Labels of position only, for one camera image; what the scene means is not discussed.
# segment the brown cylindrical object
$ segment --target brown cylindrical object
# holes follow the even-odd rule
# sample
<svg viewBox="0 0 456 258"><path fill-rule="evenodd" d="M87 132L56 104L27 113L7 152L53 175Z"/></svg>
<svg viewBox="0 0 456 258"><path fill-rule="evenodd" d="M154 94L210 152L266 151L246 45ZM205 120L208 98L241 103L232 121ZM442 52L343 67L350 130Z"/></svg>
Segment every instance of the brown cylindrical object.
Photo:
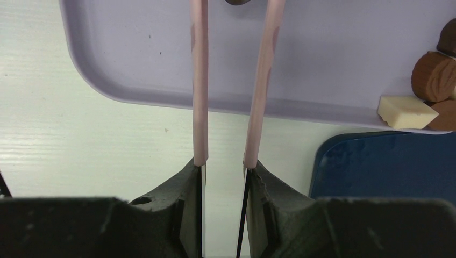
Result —
<svg viewBox="0 0 456 258"><path fill-rule="evenodd" d="M429 127L437 131L456 131L456 101L443 101L431 104L431 108L439 113Z"/></svg>
<svg viewBox="0 0 456 258"><path fill-rule="evenodd" d="M412 72L412 88L418 98L431 102L448 99L456 87L456 61L438 52L428 52Z"/></svg>
<svg viewBox="0 0 456 258"><path fill-rule="evenodd" d="M437 50L456 58L456 19L452 19L443 27Z"/></svg>

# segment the wooden table surface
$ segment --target wooden table surface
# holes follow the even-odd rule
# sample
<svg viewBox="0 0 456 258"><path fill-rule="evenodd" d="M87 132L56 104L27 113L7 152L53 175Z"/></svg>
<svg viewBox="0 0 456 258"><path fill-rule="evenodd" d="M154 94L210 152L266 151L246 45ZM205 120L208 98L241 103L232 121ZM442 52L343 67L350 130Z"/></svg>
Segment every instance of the wooden table surface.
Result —
<svg viewBox="0 0 456 258"><path fill-rule="evenodd" d="M57 1L0 0L0 170L13 196L132 200L191 159L191 118L190 110L118 103L88 86L69 57ZM209 114L208 257L235 251L247 122ZM370 130L267 118L260 160L307 194L318 147L360 131Z"/></svg>

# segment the chocolate candy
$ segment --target chocolate candy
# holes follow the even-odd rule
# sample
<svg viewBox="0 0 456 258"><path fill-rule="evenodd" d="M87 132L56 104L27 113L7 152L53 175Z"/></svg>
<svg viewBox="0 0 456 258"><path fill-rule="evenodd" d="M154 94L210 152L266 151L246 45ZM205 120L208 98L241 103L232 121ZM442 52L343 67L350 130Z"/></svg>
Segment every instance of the chocolate candy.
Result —
<svg viewBox="0 0 456 258"><path fill-rule="evenodd" d="M443 27L437 50L456 58L456 19L452 19Z"/></svg>
<svg viewBox="0 0 456 258"><path fill-rule="evenodd" d="M443 101L431 105L439 116L429 123L437 131L456 131L456 101Z"/></svg>
<svg viewBox="0 0 456 258"><path fill-rule="evenodd" d="M438 52L428 52L412 72L412 89L418 98L431 102L448 99L456 87L456 61Z"/></svg>

